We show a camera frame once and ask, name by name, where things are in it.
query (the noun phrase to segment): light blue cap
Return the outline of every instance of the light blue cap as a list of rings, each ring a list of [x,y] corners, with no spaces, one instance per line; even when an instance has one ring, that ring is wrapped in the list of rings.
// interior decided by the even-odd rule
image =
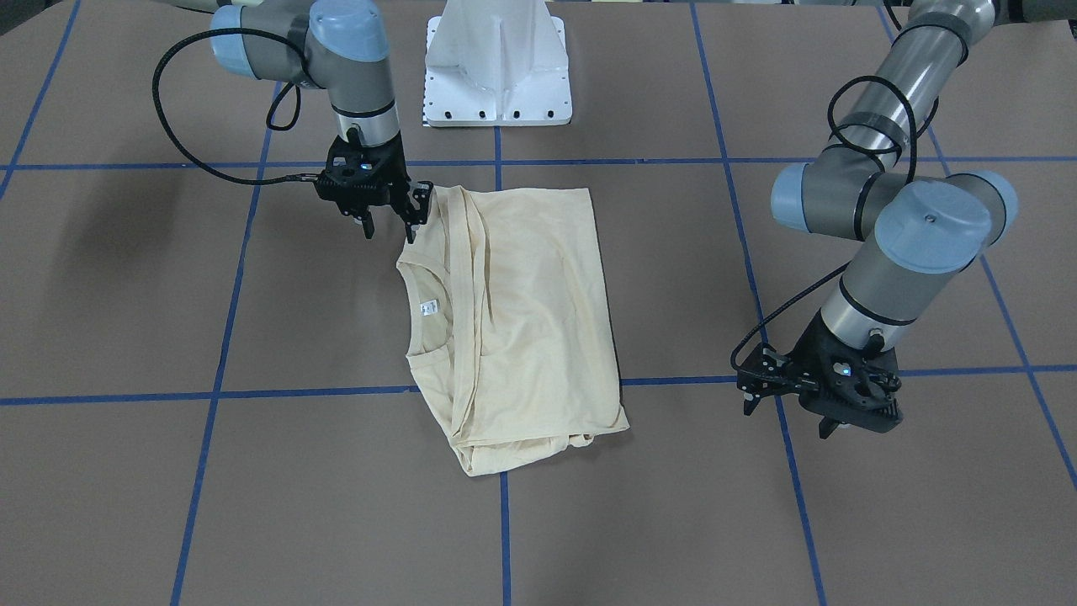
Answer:
[[[381,13],[372,0],[318,0],[310,5],[310,32],[346,59],[375,62],[389,56]]]
[[[991,170],[969,170],[966,174],[975,174],[991,183],[991,186],[1003,198],[1003,207],[1006,208],[1006,224],[1003,226],[1003,232],[998,234],[998,239],[1002,239],[1006,235],[1006,231],[1009,230],[1010,225],[1013,224],[1013,221],[1017,220],[1017,212],[1021,206],[1018,202],[1017,189],[1013,188],[1013,185],[1005,177]]]
[[[794,229],[808,230],[805,220],[803,180],[807,164],[786,166],[770,189],[770,213],[774,220]]]
[[[987,243],[991,212],[975,195],[941,181],[913,181],[879,213],[875,238],[893,262],[921,273],[947,273]]]
[[[239,13],[241,8],[228,4],[221,6],[213,13],[213,18],[209,22],[210,29],[225,29],[229,27],[240,27]],[[213,56],[216,62],[224,69],[239,75],[257,77],[251,69],[251,62],[247,60],[247,50],[243,47],[243,37],[236,33],[234,36],[214,36],[210,38],[213,45]]]

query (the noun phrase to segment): cable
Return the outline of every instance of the cable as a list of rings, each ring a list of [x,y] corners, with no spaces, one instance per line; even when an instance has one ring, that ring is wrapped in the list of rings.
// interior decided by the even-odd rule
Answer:
[[[935,102],[932,103],[932,111],[927,112],[927,117],[924,118],[924,123],[920,126],[920,130],[917,130],[917,137],[924,133],[927,127],[932,125],[932,121],[935,119],[935,112],[939,109],[939,98],[935,97]]]
[[[844,135],[841,133],[842,128],[855,125],[845,124],[842,126],[838,126],[837,122],[835,122],[834,105],[837,104],[838,99],[840,99],[841,96],[844,95],[847,90],[849,90],[850,88],[862,82],[873,82],[876,84],[881,84],[885,86],[891,93],[894,94],[895,97],[897,97],[897,100],[900,101],[901,109],[905,110],[905,114],[909,118],[909,130],[912,130],[913,128],[917,127],[917,116],[913,114],[912,103],[909,102],[909,98],[905,96],[905,93],[903,93],[901,89],[898,88],[896,84],[894,84],[890,80],[886,80],[885,77],[880,77],[878,75],[861,75],[847,82],[841,88],[838,88],[838,91],[835,93],[833,97],[830,97],[830,103],[826,108],[826,123],[830,126],[830,136],[841,141],[841,144],[843,144],[844,146],[854,151],[858,151],[866,155],[877,156],[879,154],[887,154],[887,153],[900,154],[901,147],[896,143],[881,150],[873,150],[862,145],[857,145],[856,143],[850,141]],[[933,108],[931,112],[931,117],[934,116],[935,116],[935,110]],[[928,124],[929,121],[925,121],[924,128],[926,128]],[[917,138],[920,136],[921,132],[923,132],[923,128],[913,132],[912,137],[909,137],[909,172],[905,179],[906,183],[911,183],[917,175]]]
[[[778,316],[782,315],[783,312],[785,312],[786,310],[788,310],[789,308],[792,308],[793,306],[795,306],[796,302],[798,300],[800,300],[801,298],[803,298],[805,296],[808,296],[809,294],[811,294],[812,292],[814,292],[815,290],[817,290],[819,286],[821,286],[824,283],[826,283],[826,282],[833,280],[834,278],[836,278],[838,274],[841,273],[841,271],[844,271],[845,267],[848,267],[848,266],[849,266],[849,263],[844,263],[840,267],[838,267],[838,268],[834,269],[833,271],[830,271],[829,273],[823,276],[815,283],[809,285],[808,287],[806,287],[806,288],[801,290],[800,292],[798,292],[797,294],[793,295],[793,297],[789,298],[788,300],[786,300],[785,302],[782,302],[781,308],[774,310],[773,312],[771,312],[771,314],[769,316],[767,316],[766,319],[764,319],[761,323],[755,325],[755,328],[753,328],[752,330],[750,330],[747,333],[747,335],[744,336],[744,339],[741,339],[741,342],[738,343],[736,348],[733,348],[732,353],[729,354],[729,366],[732,367],[733,371],[736,371],[738,375],[746,375],[746,376],[749,376],[751,378],[758,379],[760,381],[775,381],[775,380],[780,380],[781,378],[775,378],[775,377],[771,377],[771,376],[767,376],[767,375],[759,375],[759,374],[756,374],[756,372],[752,372],[750,370],[744,370],[744,367],[740,366],[737,363],[737,356],[740,355],[741,350],[744,349],[744,346],[747,346],[747,342],[751,341],[753,337],[755,337],[755,334],[759,333],[760,330],[763,330],[763,328],[765,326],[767,326],[768,324],[770,324],[770,321],[773,321]]]
[[[288,95],[288,91],[292,88],[295,88],[295,112],[292,113],[291,122],[283,126],[278,126],[272,123],[272,116],[277,113],[277,108],[280,107],[280,102],[284,99],[284,95]],[[272,99],[272,103],[269,104],[269,111],[266,112],[266,128],[283,132],[284,130],[291,130],[292,127],[295,126],[295,123],[299,119],[299,107],[303,104],[303,95],[299,94],[299,90],[300,88],[298,86],[289,82],[283,88],[280,89],[280,93],[277,93],[277,96]]]
[[[890,17],[890,23],[894,24],[894,28],[901,31],[901,24],[897,23],[897,15],[894,14],[894,6],[890,4],[890,0],[882,0],[883,8],[886,9],[886,16]]]
[[[307,58],[304,56],[303,50],[299,48],[294,42],[282,36],[277,36],[276,33],[263,31],[261,29],[251,29],[247,27],[227,27],[222,29],[211,29],[209,31],[201,31],[199,33],[195,33],[194,36],[188,36],[187,38],[184,38],[183,40],[180,40],[174,45],[172,45],[172,47],[169,48],[160,57],[160,61],[157,62],[157,69],[153,71],[153,84],[151,87],[151,91],[153,93],[153,107],[154,109],[157,110],[157,118],[160,121],[160,126],[165,129],[165,135],[168,136],[168,139],[170,141],[172,141],[172,144],[176,145],[176,149],[180,150],[180,153],[182,153],[184,156],[186,156],[187,159],[193,161],[195,166],[201,168],[202,170],[209,172],[210,174],[213,174],[214,177],[224,179],[225,181],[239,183],[241,185],[272,185],[276,183],[296,182],[296,181],[312,182],[317,180],[318,175],[310,172],[285,174],[284,177],[275,177],[272,179],[242,179],[240,177],[234,177],[232,174],[221,172],[220,170],[206,164],[201,159],[198,159],[198,157],[195,156],[195,154],[187,151],[187,149],[183,146],[183,143],[180,142],[179,138],[176,137],[176,132],[172,131],[172,127],[169,126],[168,118],[165,117],[165,109],[160,104],[160,74],[164,73],[165,67],[168,65],[169,61],[172,60],[172,57],[174,57],[177,53],[179,53],[183,48],[186,48],[191,44],[194,44],[195,42],[198,42],[200,40],[206,40],[207,38],[214,38],[216,36],[230,36],[236,33],[243,36],[254,36],[257,38],[265,38],[284,44],[299,57],[299,65],[303,68],[303,73],[306,74],[307,79],[310,82],[314,82],[314,79],[311,77],[310,73],[307,71]],[[275,100],[275,104],[280,104],[280,101]],[[296,99],[296,115],[298,114],[298,109],[299,109],[298,105],[299,105],[298,99]],[[269,116],[267,116],[267,119],[268,117],[271,117],[275,110],[276,107],[270,108],[270,113]],[[289,128],[291,128],[294,125],[294,122],[295,118],[293,118],[293,123],[289,125]]]

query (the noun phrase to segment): blue tape line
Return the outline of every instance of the blue tape line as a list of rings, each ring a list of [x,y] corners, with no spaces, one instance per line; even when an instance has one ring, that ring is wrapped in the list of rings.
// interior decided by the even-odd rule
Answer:
[[[501,167],[505,160],[501,158],[501,126],[493,127],[493,188],[501,191]]]
[[[373,396],[388,394],[418,394],[415,385],[378,385],[369,387],[325,387],[312,390],[246,390],[221,392],[222,400],[244,400],[256,398],[309,398],[318,396]]]
[[[638,387],[641,385],[699,385],[714,383],[737,383],[733,376],[725,377],[646,377],[640,379],[624,379],[620,384],[624,387]]]
[[[1074,469],[1073,460],[1069,459],[1069,452],[1066,450],[1065,442],[1062,441],[1062,435],[1059,434],[1059,427],[1054,424],[1054,415],[1051,414],[1050,407],[1047,406],[1047,399],[1044,398],[1044,393],[1039,389],[1039,381],[1036,380],[1036,375],[1032,370],[1032,365],[1029,364],[1029,356],[1025,354],[1024,346],[1021,344],[1021,338],[1017,335],[1017,327],[1013,326],[1013,320],[1009,315],[1009,310],[1006,307],[1006,300],[1003,299],[1002,290],[998,287],[998,282],[995,281],[995,274],[991,270],[991,265],[988,264],[988,257],[985,254],[980,255],[980,265],[983,266],[983,272],[988,274],[988,282],[991,283],[991,291],[995,295],[995,300],[998,301],[998,309],[1003,313],[1003,320],[1006,321],[1006,328],[1009,330],[1010,339],[1013,340],[1013,346],[1017,348],[1018,356],[1021,357],[1021,364],[1024,365],[1025,374],[1029,377],[1029,383],[1032,384],[1032,392],[1036,395],[1036,401],[1039,404],[1039,410],[1044,413],[1044,419],[1047,421],[1047,427],[1051,431],[1051,437],[1054,438],[1054,446],[1059,449],[1059,455],[1062,456],[1062,463],[1066,467],[1066,471],[1069,474],[1069,481],[1074,485],[1074,490],[1077,490],[1077,470]]]
[[[942,163],[942,172],[946,173],[947,177],[949,177],[950,175],[950,163],[948,163],[946,156],[942,155],[942,145],[939,144],[938,137],[935,136],[935,127],[934,126],[928,126],[927,127],[927,136],[931,137],[932,144],[935,145],[935,151],[938,152],[938,154],[939,154],[939,160]]]
[[[195,470],[195,483],[191,490],[191,504],[187,506],[187,521],[183,526],[183,542],[180,546],[180,561],[176,565],[176,581],[172,583],[170,606],[179,606],[180,594],[183,591],[183,578],[187,572],[187,555],[191,553],[191,539],[195,533],[195,518],[198,516],[198,501],[201,498],[202,479],[206,477],[206,462],[209,461],[209,443],[213,438],[213,423],[216,421],[216,398],[210,400],[206,414],[206,428],[202,429],[201,450],[198,451],[198,468]]]
[[[797,467],[797,455],[793,451],[793,438],[789,436],[789,424],[785,419],[785,405],[782,397],[774,398],[778,410],[778,423],[782,427],[782,441],[785,443],[785,459],[789,463],[789,477],[793,479],[793,494],[796,495],[797,510],[800,512],[800,526],[803,529],[805,546],[808,548],[808,560],[811,563],[811,576],[815,581],[815,596],[820,606],[826,606],[826,590],[823,589],[823,574],[819,568],[819,558],[815,554],[815,538],[811,532],[811,520],[808,518],[808,504],[800,487],[800,468]]]
[[[718,150],[722,153],[722,157],[728,157],[729,154],[726,150],[725,135],[722,130],[722,117],[718,114],[718,103],[714,95],[714,85],[711,81],[711,70],[707,62],[707,51],[703,47],[703,37],[699,29],[699,15],[696,12],[696,4],[693,2],[688,5],[691,12],[691,25],[696,33],[696,46],[699,50],[699,60],[703,67],[703,79],[707,82],[707,95],[711,102],[711,115],[714,118],[714,133],[718,139]],[[733,220],[737,223],[737,237],[740,238],[741,249],[744,254],[744,271],[747,276],[749,286],[752,288],[752,296],[755,299],[755,311],[756,316],[759,321],[763,320],[763,302],[759,299],[759,290],[755,282],[755,271],[752,268],[752,255],[747,248],[747,237],[744,234],[744,223],[741,220],[740,205],[737,199],[737,186],[733,183],[732,169],[729,163],[723,163],[723,169],[726,172],[726,184],[729,187],[729,201],[732,205]],[[767,339],[766,329],[761,332],[761,337],[764,340]],[[805,503],[803,492],[800,488],[800,473],[797,468],[796,455],[793,451],[793,440],[789,437],[788,425],[785,421],[785,409],[782,406],[781,399],[778,399],[777,404],[778,419],[782,427],[782,441],[785,445],[785,457],[789,466],[789,477],[793,480],[793,492],[796,495],[797,509],[800,512],[800,526],[803,531],[805,546],[808,549],[808,559],[811,562],[812,578],[815,582],[815,595],[819,598],[820,606],[826,606],[826,591],[823,588],[823,575],[819,567],[819,558],[815,553],[815,541],[812,538],[811,532],[811,520],[808,517],[808,505]]]
[[[15,152],[11,155],[11,161],[8,163],[9,166],[17,165],[18,157],[23,155],[23,147],[26,146],[26,140],[30,137],[30,129],[33,128],[33,121],[38,118],[38,112],[41,111],[41,103],[45,100],[45,93],[48,91],[48,86],[53,83],[53,75],[56,74],[56,68],[60,65],[60,57],[64,56],[64,50],[67,48],[68,40],[71,38],[71,29],[74,27],[74,18],[79,16],[79,8],[81,5],[82,0],[75,0],[71,6],[71,16],[68,17],[67,27],[64,28],[64,36],[60,37],[60,43],[56,46],[56,55],[53,56],[53,62],[48,66],[48,71],[45,73],[45,81],[41,83],[41,89],[38,90],[38,98],[33,100],[30,115],[26,118],[26,124],[23,126],[23,133],[15,145]],[[3,194],[8,191],[8,183],[11,182],[12,174],[14,174],[14,171],[8,170],[4,172],[3,181],[0,181],[0,199],[3,199]]]
[[[176,394],[102,394],[95,396],[27,396],[22,398],[0,398],[0,407],[100,405],[114,403],[172,403],[208,400],[212,397],[212,392],[180,392]]]
[[[951,155],[950,161],[1077,161],[1077,155]]]
[[[501,604],[513,604],[513,565],[508,540],[508,473],[501,473]]]
[[[1077,365],[1041,365],[1024,367],[970,367],[970,368],[940,368],[940,369],[907,369],[901,371],[901,377],[967,377],[967,376],[994,376],[994,375],[1020,375],[1031,370],[1036,374],[1066,374],[1077,372]],[[725,383],[737,383],[737,377],[711,376],[711,377],[643,377],[635,379],[623,379],[620,385],[624,387],[646,387],[660,385],[719,385]],[[243,400],[264,398],[317,398],[333,396],[379,396],[393,394],[418,394],[419,387],[416,385],[370,385],[355,387],[314,387],[299,390],[242,390],[225,392],[220,394],[213,392],[177,392],[167,394],[95,394],[85,396],[20,396],[0,398],[0,407],[25,407],[38,405],[95,405],[115,403],[162,403],[162,401],[192,401],[209,400],[214,396],[219,400]]]
[[[493,188],[502,189],[501,181],[501,126],[493,127]],[[501,473],[501,603],[510,606],[513,603],[513,567],[510,561],[512,546],[508,535],[508,473]]]
[[[274,87],[274,97],[280,91],[281,83]],[[269,156],[269,142],[272,139],[272,130],[266,128],[265,137],[262,141],[262,156],[258,158],[257,179],[265,175],[265,163]],[[198,502],[201,498],[201,484],[206,477],[206,463],[209,460],[209,448],[213,440],[213,424],[216,421],[216,408],[220,401],[221,387],[224,384],[224,371],[228,363],[228,350],[232,344],[232,330],[236,323],[236,310],[239,308],[239,291],[243,283],[243,268],[247,259],[247,244],[251,239],[251,229],[254,224],[254,214],[258,210],[258,195],[262,186],[255,185],[251,192],[251,205],[247,211],[247,224],[243,227],[243,241],[239,246],[239,260],[236,264],[236,278],[232,286],[232,300],[228,305],[228,319],[224,325],[224,337],[221,338],[221,358],[216,367],[216,378],[213,380],[214,397],[210,400],[209,411],[206,414],[206,429],[202,433],[202,447],[198,455],[198,468],[195,471],[195,483],[191,491],[191,506],[187,509],[187,522],[183,529],[183,544],[180,547],[180,560],[176,565],[176,581],[172,583],[171,606],[179,606],[180,595],[183,592],[183,579],[187,570],[187,556],[191,553],[191,539],[194,536],[195,520],[198,517]]]
[[[939,368],[904,370],[901,377],[962,377],[970,375],[1015,375],[1024,372],[1024,367],[982,367],[982,368]]]
[[[257,168],[256,161],[214,161],[213,168]],[[185,161],[128,161],[113,164],[19,164],[16,170],[155,170],[165,168],[198,168]]]
[[[540,159],[502,159],[502,166],[621,166],[642,164],[797,164],[814,161],[814,157],[774,156],[774,157],[576,157],[576,158],[540,158]],[[924,156],[918,158],[926,161],[1003,161],[1003,163],[1065,163],[1077,161],[1077,155],[952,155],[947,157]],[[909,158],[898,158],[898,164],[908,163]],[[267,161],[268,168],[318,168],[323,161],[314,160],[276,160]],[[495,159],[409,159],[408,166],[496,166]],[[256,161],[211,161],[214,168],[257,168]],[[184,169],[198,168],[185,161],[129,161],[112,164],[15,164],[2,165],[0,170],[152,170],[152,169]]]
[[[1032,372],[1077,372],[1077,365],[1046,365],[1032,367]]]
[[[893,44],[894,32],[890,29],[890,20],[886,18],[886,13],[883,12],[882,6],[876,6],[876,13],[879,15],[879,20],[882,22],[882,28],[886,31],[886,38],[890,38],[890,43]]]

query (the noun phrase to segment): metal cylinder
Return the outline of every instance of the metal cylinder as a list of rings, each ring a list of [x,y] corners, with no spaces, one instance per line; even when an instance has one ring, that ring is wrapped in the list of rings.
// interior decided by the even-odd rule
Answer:
[[[303,48],[310,2],[311,0],[272,0],[256,6],[243,6],[240,26],[276,33]],[[305,87],[313,86],[303,73],[299,55],[284,44],[256,36],[243,36],[243,46],[255,76],[293,82]]]
[[[994,16],[991,0],[919,0],[912,5],[906,30],[898,36],[876,75],[897,86],[909,99],[915,121],[922,122],[964,58],[967,46],[990,31]],[[906,137],[913,137],[918,124],[909,124],[909,116],[894,93],[877,83],[865,86],[850,115],[880,115],[897,124]],[[851,125],[842,133],[853,143],[873,150],[901,143],[869,126]],[[897,158],[897,153],[880,155],[887,169]]]
[[[870,157],[849,147],[829,147],[803,169],[805,224],[813,234],[857,237],[858,199],[868,178],[879,171]]]
[[[311,76],[328,90],[340,137],[359,131],[363,146],[400,133],[389,69],[389,41],[369,0],[318,0],[310,6],[306,40]]]
[[[991,185],[982,179],[982,186],[973,184],[975,179],[968,175],[963,184],[994,203],[998,196]],[[893,348],[904,327],[991,242],[998,226],[989,203],[953,182],[903,187],[823,306],[827,328],[850,348],[863,349],[873,332]]]

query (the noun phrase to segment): cream t-shirt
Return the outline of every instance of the cream t-shirt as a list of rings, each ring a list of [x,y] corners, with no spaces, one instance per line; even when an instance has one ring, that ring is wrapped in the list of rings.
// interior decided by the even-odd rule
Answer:
[[[411,375],[464,473],[628,429],[588,191],[435,194],[396,267]]]

